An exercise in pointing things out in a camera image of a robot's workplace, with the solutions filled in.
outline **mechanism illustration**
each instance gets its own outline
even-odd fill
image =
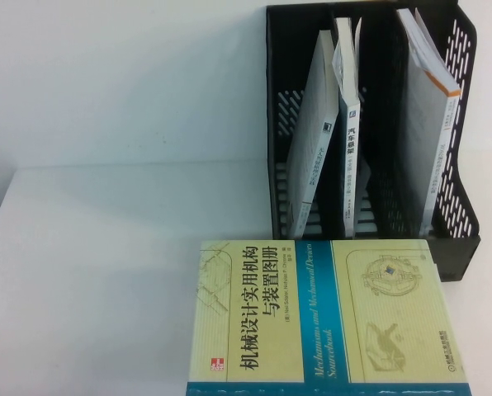
[[[362,275],[365,286],[375,295],[407,295],[419,285],[422,276],[408,258],[381,256],[367,265]]]
[[[208,308],[219,315],[229,312],[228,288],[231,281],[231,256],[225,252],[227,246],[211,246],[201,251],[201,272],[197,297]]]
[[[367,324],[366,353],[376,371],[403,371],[405,355],[391,340],[398,325],[380,330],[374,323]]]

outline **blue stripe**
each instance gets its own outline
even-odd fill
[[[348,382],[343,328],[329,242],[296,242],[305,382],[331,389]]]
[[[308,384],[188,382],[186,396],[310,396]],[[340,384],[322,396],[471,396],[468,384]]]

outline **white book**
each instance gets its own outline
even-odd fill
[[[299,239],[318,186],[338,117],[338,84],[332,69],[330,31],[321,31],[306,81],[305,95],[287,161],[288,238]]]
[[[334,51],[333,67],[339,85],[340,133],[342,134],[342,196],[345,238],[354,237],[354,195],[360,130],[360,98],[358,95],[357,57],[352,37],[350,18],[336,18],[338,42]]]
[[[461,87],[447,70],[418,12],[416,19],[408,9],[399,10],[398,15],[409,42],[398,140],[400,174],[419,237],[426,237],[432,227]]]

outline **yellow book cover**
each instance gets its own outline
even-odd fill
[[[201,248],[187,395],[471,395],[423,240]]]

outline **white wall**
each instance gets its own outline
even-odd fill
[[[492,0],[463,3],[462,147],[492,149]],[[0,0],[0,201],[15,167],[265,158],[266,4]]]

